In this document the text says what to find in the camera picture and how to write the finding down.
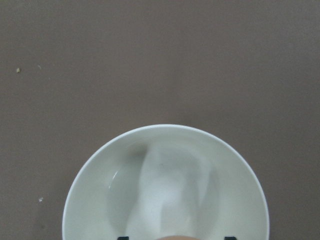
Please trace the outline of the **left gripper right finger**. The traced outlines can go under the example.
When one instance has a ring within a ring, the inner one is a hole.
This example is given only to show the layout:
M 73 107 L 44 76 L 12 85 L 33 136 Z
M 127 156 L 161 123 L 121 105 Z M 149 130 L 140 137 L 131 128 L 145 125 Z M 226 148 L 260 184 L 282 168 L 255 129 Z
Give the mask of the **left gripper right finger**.
M 235 236 L 225 236 L 224 240 L 236 240 Z

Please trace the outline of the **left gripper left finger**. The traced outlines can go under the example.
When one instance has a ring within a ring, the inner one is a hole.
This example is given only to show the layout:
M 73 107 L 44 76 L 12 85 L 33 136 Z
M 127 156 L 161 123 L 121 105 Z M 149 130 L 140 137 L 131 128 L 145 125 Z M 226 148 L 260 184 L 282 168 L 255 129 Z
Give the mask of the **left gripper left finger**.
M 117 240 L 129 240 L 128 236 L 120 236 L 117 238 Z

